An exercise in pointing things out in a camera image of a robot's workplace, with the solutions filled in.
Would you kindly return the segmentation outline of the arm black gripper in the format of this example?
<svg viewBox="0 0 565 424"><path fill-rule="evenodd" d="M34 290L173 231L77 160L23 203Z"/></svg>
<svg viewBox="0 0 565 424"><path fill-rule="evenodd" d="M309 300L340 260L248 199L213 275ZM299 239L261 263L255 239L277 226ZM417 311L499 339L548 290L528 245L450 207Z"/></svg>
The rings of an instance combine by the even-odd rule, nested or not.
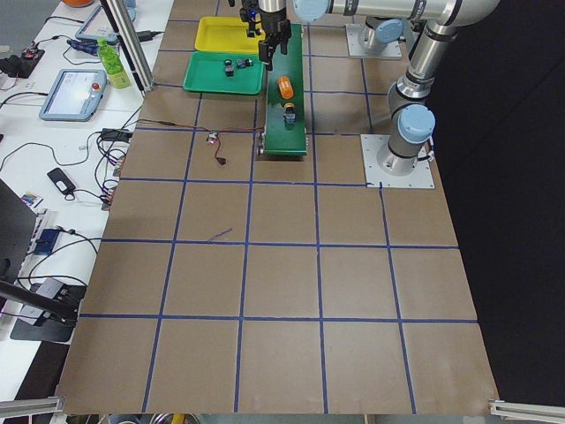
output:
<svg viewBox="0 0 565 424"><path fill-rule="evenodd" d="M283 55L288 54L288 42L291 38L291 23L287 16L285 0L241 2L240 18L248 25L246 34L253 38L264 34L258 42L260 61L268 71L273 70L273 57L277 48Z"/></svg>

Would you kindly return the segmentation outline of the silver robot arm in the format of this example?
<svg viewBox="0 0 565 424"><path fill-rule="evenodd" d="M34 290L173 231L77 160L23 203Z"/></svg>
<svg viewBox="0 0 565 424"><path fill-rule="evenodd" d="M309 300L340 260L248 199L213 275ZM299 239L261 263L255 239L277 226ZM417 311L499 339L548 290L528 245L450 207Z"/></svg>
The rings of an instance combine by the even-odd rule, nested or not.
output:
<svg viewBox="0 0 565 424"><path fill-rule="evenodd" d="M404 33L401 19L366 17L362 24L348 24L349 55L357 58L400 60L399 39Z"/></svg>
<svg viewBox="0 0 565 424"><path fill-rule="evenodd" d="M413 172L420 149L433 133L435 117L425 101L457 29L484 19L498 4L497 1L295 1L293 7L304 22L313 22L326 14L364 16L368 26L377 25L373 33L380 42L384 41L380 27L392 19L426 22L405 74L388 90L393 128L388 143L377 154L377 162L385 172L405 176Z"/></svg>

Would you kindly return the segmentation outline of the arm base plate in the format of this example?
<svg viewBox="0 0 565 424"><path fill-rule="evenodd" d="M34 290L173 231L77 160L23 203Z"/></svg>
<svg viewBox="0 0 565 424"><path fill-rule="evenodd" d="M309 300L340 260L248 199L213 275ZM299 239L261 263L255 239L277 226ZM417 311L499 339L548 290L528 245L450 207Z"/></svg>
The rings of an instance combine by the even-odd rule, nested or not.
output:
<svg viewBox="0 0 565 424"><path fill-rule="evenodd" d="M386 134L361 134L365 185L371 188L434 189L431 164L426 150L415 157L395 156L388 148Z"/></svg>
<svg viewBox="0 0 565 424"><path fill-rule="evenodd" d="M377 30L365 24L347 24L345 33L349 57L400 60L402 52L398 38L389 42L378 38Z"/></svg>

